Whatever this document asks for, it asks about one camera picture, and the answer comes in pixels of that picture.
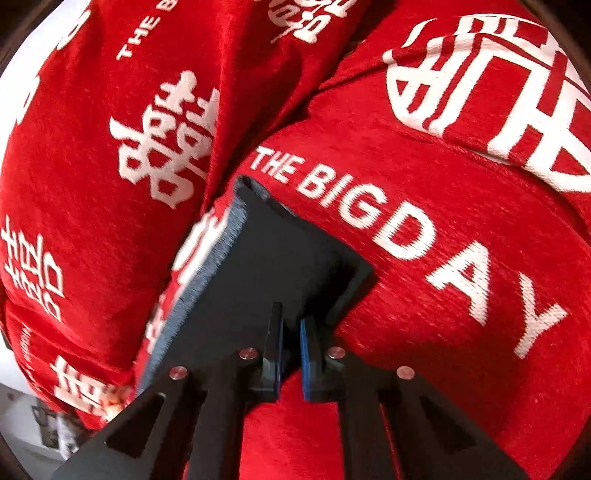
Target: folded fabric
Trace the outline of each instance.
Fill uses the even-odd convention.
[[[236,175],[373,265],[337,329],[348,349],[411,365],[547,479],[591,413],[589,94],[517,3],[403,1],[380,22]],[[232,195],[181,250],[148,336]],[[246,420],[242,480],[338,480],[341,462],[336,407],[305,404],[298,378]]]
[[[52,408],[100,426],[191,225],[368,0],[282,3],[95,0],[34,79],[0,176],[1,278],[9,341]],[[90,386],[58,381],[62,364]]]

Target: red fabric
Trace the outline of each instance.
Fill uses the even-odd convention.
[[[2,165],[2,260],[14,272],[13,279],[3,269],[2,282],[6,311],[18,311],[7,315],[7,329],[14,345],[23,329],[32,332],[35,372],[56,361],[50,343],[77,370],[79,359],[92,359],[102,384],[132,382],[170,263],[232,156],[264,138],[334,69],[367,3],[344,18],[329,14],[313,44],[316,23],[307,41],[289,30],[272,42],[288,27],[270,20],[264,2],[89,5],[39,72]],[[211,118],[200,119],[206,108]],[[164,147],[142,159],[138,142],[150,128],[148,141]],[[19,352],[17,360],[25,368]],[[37,381],[53,403],[55,383]]]
[[[571,148],[575,140],[558,128],[558,116],[545,128],[530,111],[520,114],[537,129],[492,141],[515,115],[523,92],[539,91],[532,109],[552,116],[556,105],[570,105],[574,114],[572,120],[566,117],[564,129],[589,145],[591,103],[576,76],[565,78],[560,51],[532,49],[551,42],[545,29],[528,23],[524,11],[496,10],[525,19],[519,21],[446,15],[480,10],[474,9],[445,5],[430,11],[416,2],[402,3],[341,62],[307,104],[305,118],[267,138],[235,176],[252,176],[296,214],[374,265],[379,283],[338,329],[349,349],[384,368],[411,365],[532,478],[544,479],[569,451],[590,410],[589,172],[584,167],[589,151]],[[402,47],[416,25],[437,15],[442,17]],[[468,21],[471,26],[455,50],[452,34]],[[496,35],[485,30],[491,31],[494,21]],[[504,31],[512,23],[514,35]],[[438,37],[443,37],[440,56]],[[391,48],[392,54],[384,55]],[[432,70],[441,72],[438,81],[423,63],[427,49]],[[465,57],[446,79],[458,51]],[[475,75],[470,68],[487,51],[507,58],[487,60]],[[387,70],[388,59],[400,68]],[[530,77],[529,69],[538,77]],[[466,87],[462,82],[470,72],[475,81]],[[405,97],[416,73],[433,84],[417,85],[416,94]],[[393,84],[400,98],[392,90],[388,94]],[[446,87],[441,99],[430,100],[441,84]],[[441,124],[454,98],[465,101],[438,134],[434,122]],[[536,160],[542,141],[551,142]],[[564,145],[555,158],[552,142]],[[273,166],[278,159],[282,166]],[[338,185],[344,186],[336,194]],[[177,261],[161,310],[148,328],[143,359],[184,287],[183,273],[198,267],[211,241],[205,239],[216,235],[212,225],[223,223],[231,198],[228,188],[183,247],[184,261]],[[401,216],[404,221],[386,237],[405,247],[425,235],[414,250],[392,247],[383,236],[379,240],[401,212],[412,212],[423,225]],[[262,406],[247,418],[242,479],[343,478],[336,408],[305,404],[299,382],[299,377],[289,379],[278,405]]]

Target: black bracket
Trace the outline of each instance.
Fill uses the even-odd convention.
[[[368,365],[302,320],[302,388],[339,404],[346,480],[523,480],[526,473],[410,367]]]

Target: metal screw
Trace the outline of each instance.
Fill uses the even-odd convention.
[[[242,350],[240,350],[240,352],[238,352],[238,355],[240,355],[240,358],[242,358],[243,360],[254,360],[258,356],[258,351],[256,348],[250,346],[248,348],[243,348]]]
[[[396,374],[398,378],[403,380],[412,380],[414,378],[414,370],[410,367],[398,367]]]
[[[341,348],[339,346],[332,346],[327,350],[326,354],[334,360],[341,360],[345,357],[347,352],[344,348]]]
[[[173,380],[182,380],[189,374],[189,371],[185,367],[172,367],[168,376]]]

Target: red cloth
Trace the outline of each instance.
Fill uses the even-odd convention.
[[[411,365],[532,478],[548,478],[590,410],[591,103],[524,11],[462,17],[448,14],[480,9],[425,4],[393,11],[305,118],[235,175],[374,265],[379,283],[338,329],[349,349],[385,368]],[[520,123],[535,129],[501,136]],[[231,197],[181,250],[139,370]],[[336,409],[305,404],[299,377],[248,417],[243,445],[245,480],[342,478]]]
[[[17,360],[54,408],[57,353],[66,370],[132,383],[171,261],[228,164],[334,69],[367,3],[317,8],[296,32],[295,7],[97,0],[56,47],[0,178],[6,329],[26,337]]]

